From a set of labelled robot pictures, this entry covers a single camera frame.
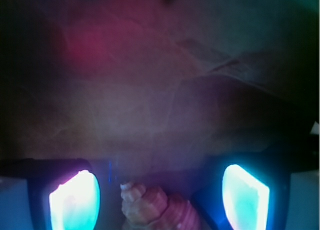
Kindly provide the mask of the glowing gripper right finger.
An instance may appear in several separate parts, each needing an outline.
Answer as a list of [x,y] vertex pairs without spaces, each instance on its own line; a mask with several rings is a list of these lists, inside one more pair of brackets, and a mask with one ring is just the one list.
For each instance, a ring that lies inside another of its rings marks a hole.
[[211,156],[192,203],[213,230],[284,230],[290,178],[274,154]]

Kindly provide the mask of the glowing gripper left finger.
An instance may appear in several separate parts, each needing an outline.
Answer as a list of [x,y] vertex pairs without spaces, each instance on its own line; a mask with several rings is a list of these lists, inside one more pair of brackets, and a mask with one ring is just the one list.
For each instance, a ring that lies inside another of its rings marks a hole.
[[93,230],[101,190],[90,163],[76,159],[27,159],[28,199],[36,230]]

